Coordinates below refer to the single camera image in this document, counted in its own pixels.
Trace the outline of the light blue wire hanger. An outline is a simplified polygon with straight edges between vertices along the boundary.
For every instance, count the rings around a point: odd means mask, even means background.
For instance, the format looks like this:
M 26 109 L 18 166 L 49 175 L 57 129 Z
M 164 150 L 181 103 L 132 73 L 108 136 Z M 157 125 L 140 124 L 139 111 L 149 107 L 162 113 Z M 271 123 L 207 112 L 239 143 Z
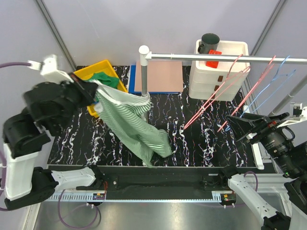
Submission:
M 239 108 L 239 110 L 234 114 L 242 117 L 243 114 L 255 113 L 258 111 L 261 106 L 263 106 L 277 91 L 279 91 L 284 85 L 286 85 L 292 76 L 295 74 L 296 70 L 292 70 L 288 73 L 283 71 L 284 63 L 281 63 L 278 67 L 272 67 L 271 71 L 266 75 L 266 77 L 261 81 L 255 91 L 249 96 L 245 103 Z M 260 75 L 266 68 L 267 64 L 252 64 L 251 65 L 251 76 L 248 77 L 248 80 L 251 81 L 253 77 L 256 78 L 257 82 Z M 248 88 L 246 92 L 242 93 L 240 101 L 237 100 L 236 105 L 240 104 L 243 98 L 246 96 L 248 91 L 251 89 Z

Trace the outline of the green white striped tank top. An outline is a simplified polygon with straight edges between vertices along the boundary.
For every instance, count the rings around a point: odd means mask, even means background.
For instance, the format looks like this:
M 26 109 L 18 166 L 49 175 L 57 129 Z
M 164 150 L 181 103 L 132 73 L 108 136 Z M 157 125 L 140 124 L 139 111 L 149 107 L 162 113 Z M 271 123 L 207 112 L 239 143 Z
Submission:
M 118 139 L 147 167 L 152 167 L 152 157 L 156 153 L 162 158 L 172 155 L 168 133 L 150 125 L 145 115 L 152 107 L 149 94 L 137 96 L 122 92 L 98 80 L 90 83 L 98 85 L 94 106 L 102 121 Z

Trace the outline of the pink wire hanger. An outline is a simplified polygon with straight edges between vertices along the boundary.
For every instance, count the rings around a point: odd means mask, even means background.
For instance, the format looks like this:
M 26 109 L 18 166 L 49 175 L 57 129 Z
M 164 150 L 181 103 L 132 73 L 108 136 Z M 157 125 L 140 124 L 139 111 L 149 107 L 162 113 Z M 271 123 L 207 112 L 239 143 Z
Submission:
M 231 116 L 233 116 L 238 110 L 239 108 L 245 103 L 245 101 L 249 98 L 249 96 L 255 91 L 255 89 L 258 87 L 258 85 L 261 83 L 261 81 L 266 77 L 266 75 L 271 71 L 272 67 L 273 67 L 273 61 L 275 60 L 276 55 L 274 55 L 272 57 L 272 59 L 269 61 L 269 63 L 267 64 L 266 68 L 264 69 L 264 71 L 262 72 L 262 74 L 260 75 L 259 79 L 257 80 L 257 82 L 253 85 L 253 87 L 248 91 L 248 93 L 246 94 L 246 96 L 243 98 L 243 100 L 240 102 L 240 104 L 238 105 L 238 107 L 232 112 Z
M 247 66 L 246 68 L 244 68 L 243 70 L 241 70 L 240 72 L 236 73 L 235 75 L 233 75 L 232 77 L 230 76 L 231 70 L 233 68 L 233 66 L 235 65 L 235 63 L 239 60 L 240 57 L 242 57 L 243 54 L 240 54 L 235 61 L 233 62 L 233 64 L 231 65 L 228 74 L 226 76 L 226 80 L 215 90 L 215 92 L 210 96 L 210 98 L 200 107 L 199 111 L 185 124 L 185 126 L 183 127 L 184 130 L 186 130 L 190 125 L 193 124 L 193 122 L 199 118 L 204 112 L 205 110 L 212 105 L 212 103 L 219 98 L 228 88 L 230 88 L 234 83 L 236 83 L 242 76 L 244 73 L 246 73 L 248 70 L 250 70 L 250 66 Z M 234 79 L 234 81 L 227 86 L 222 92 L 219 93 L 218 96 L 216 96 L 216 94 L 220 91 L 220 89 L 226 84 L 228 83 L 230 80 Z

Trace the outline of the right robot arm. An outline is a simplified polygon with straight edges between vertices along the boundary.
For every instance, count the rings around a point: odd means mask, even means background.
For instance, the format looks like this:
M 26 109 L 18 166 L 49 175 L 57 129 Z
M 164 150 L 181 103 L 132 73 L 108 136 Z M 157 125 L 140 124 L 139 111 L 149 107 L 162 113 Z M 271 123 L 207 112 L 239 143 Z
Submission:
M 289 113 L 242 117 L 227 115 L 235 139 L 250 144 L 260 143 L 282 174 L 266 175 L 265 180 L 278 184 L 288 195 L 291 215 L 273 208 L 250 186 L 235 166 L 222 168 L 217 176 L 220 188 L 238 195 L 258 219 L 263 230 L 305 230 L 307 228 L 307 144 L 294 146 L 294 132 L 289 128 Z

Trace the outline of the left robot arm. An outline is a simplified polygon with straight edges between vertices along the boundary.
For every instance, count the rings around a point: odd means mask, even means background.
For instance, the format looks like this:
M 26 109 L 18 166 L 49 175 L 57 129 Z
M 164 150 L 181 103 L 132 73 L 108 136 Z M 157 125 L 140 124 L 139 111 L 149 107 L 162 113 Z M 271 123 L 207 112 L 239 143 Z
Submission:
M 58 83 L 42 82 L 24 93 L 25 108 L 3 124 L 1 193 L 5 210 L 41 203 L 56 191 L 102 190 L 104 175 L 97 166 L 52 171 L 35 166 L 51 137 L 60 135 L 75 112 L 94 102 L 98 84 L 70 74 Z

